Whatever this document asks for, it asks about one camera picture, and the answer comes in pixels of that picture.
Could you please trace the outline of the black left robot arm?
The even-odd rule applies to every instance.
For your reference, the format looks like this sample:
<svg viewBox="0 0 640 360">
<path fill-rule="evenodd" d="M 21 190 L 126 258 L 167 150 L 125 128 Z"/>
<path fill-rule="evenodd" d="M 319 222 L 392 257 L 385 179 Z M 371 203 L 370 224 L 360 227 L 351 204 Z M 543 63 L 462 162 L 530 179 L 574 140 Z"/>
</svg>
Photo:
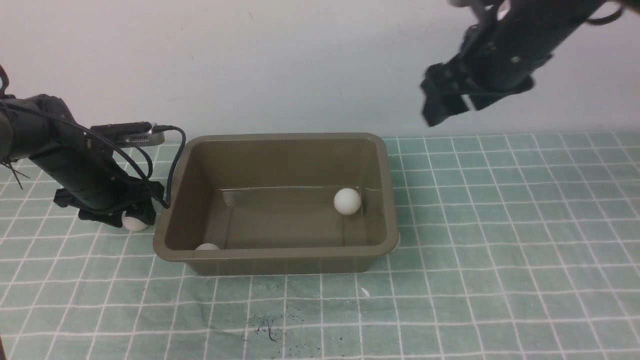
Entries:
<svg viewBox="0 0 640 360">
<path fill-rule="evenodd" d="M 53 201 L 60 208 L 76 208 L 78 218 L 114 228 L 140 231 L 155 223 L 154 200 L 161 201 L 162 183 L 152 181 L 139 166 L 134 177 L 122 169 L 115 154 L 128 159 L 125 148 L 141 150 L 160 145 L 165 136 L 148 121 L 108 124 L 87 129 L 75 121 L 57 96 L 20 99 L 7 93 L 9 76 L 1 71 L 1 164 L 11 169 L 27 159 L 60 186 Z"/>
</svg>

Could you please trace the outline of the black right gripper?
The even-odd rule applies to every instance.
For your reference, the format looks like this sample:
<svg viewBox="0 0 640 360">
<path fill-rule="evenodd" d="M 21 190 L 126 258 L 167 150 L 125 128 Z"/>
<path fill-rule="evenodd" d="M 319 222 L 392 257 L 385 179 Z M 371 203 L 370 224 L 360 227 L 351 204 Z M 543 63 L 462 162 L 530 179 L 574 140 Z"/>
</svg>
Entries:
<svg viewBox="0 0 640 360">
<path fill-rule="evenodd" d="M 482 85 L 458 54 L 446 63 L 427 68 L 420 84 L 425 96 L 422 117 L 429 127 L 438 126 L 449 117 L 484 110 L 503 98 L 528 92 L 534 86 L 530 75 L 509 89 Z"/>
</svg>

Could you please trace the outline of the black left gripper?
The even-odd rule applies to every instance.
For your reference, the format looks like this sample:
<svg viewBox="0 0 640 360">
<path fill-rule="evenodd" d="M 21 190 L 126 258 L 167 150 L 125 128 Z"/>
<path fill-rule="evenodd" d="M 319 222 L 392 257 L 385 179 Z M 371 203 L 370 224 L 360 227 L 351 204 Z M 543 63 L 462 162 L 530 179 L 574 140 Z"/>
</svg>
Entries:
<svg viewBox="0 0 640 360">
<path fill-rule="evenodd" d="M 162 196 L 164 190 L 158 181 L 73 180 L 55 192 L 54 203 L 60 208 L 77 208 L 80 220 L 122 228 L 123 218 L 130 218 L 151 226 L 157 215 L 153 196 Z"/>
</svg>

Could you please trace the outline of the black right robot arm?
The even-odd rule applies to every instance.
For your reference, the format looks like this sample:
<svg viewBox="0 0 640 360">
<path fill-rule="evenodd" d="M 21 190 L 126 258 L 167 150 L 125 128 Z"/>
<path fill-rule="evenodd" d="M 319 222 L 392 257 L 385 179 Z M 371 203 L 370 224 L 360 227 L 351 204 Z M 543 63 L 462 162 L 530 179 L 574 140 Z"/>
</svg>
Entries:
<svg viewBox="0 0 640 360">
<path fill-rule="evenodd" d="M 617 9 L 595 17 L 603 0 L 452 0 L 477 19 L 456 55 L 425 71 L 422 116 L 428 126 L 469 110 L 481 111 L 535 86 L 533 73 L 582 25 L 601 27 L 638 10 L 634 0 L 619 0 Z"/>
</svg>

